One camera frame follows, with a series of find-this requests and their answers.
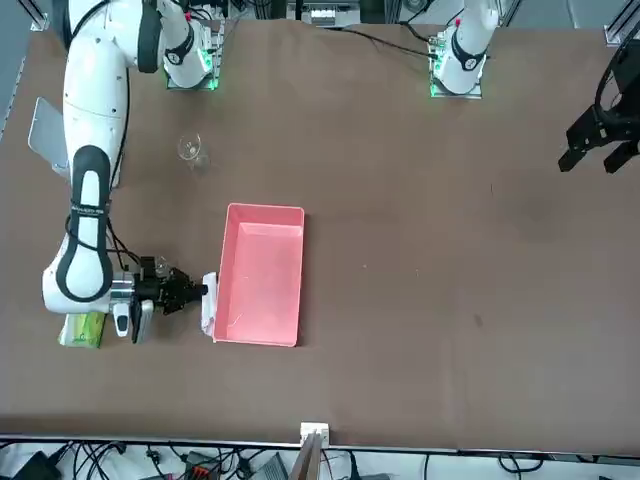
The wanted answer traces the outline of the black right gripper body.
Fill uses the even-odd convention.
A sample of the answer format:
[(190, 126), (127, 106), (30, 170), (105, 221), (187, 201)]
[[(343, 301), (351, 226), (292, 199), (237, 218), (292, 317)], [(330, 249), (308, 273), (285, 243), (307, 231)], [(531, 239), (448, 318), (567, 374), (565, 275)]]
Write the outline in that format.
[(140, 258), (134, 288), (137, 315), (143, 313), (145, 301), (151, 301), (152, 308), (159, 309), (162, 313), (161, 296), (169, 288), (170, 272), (171, 267), (164, 257)]

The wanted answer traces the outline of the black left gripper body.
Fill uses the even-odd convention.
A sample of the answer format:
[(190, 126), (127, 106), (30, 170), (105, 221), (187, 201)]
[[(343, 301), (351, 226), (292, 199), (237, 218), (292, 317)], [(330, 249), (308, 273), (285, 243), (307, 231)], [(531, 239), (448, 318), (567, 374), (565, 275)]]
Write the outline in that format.
[[(610, 77), (616, 83), (619, 96), (614, 105), (604, 109), (601, 105), (601, 97)], [(596, 89), (593, 106), (602, 122), (601, 145), (639, 136), (638, 39), (632, 39), (616, 51)]]

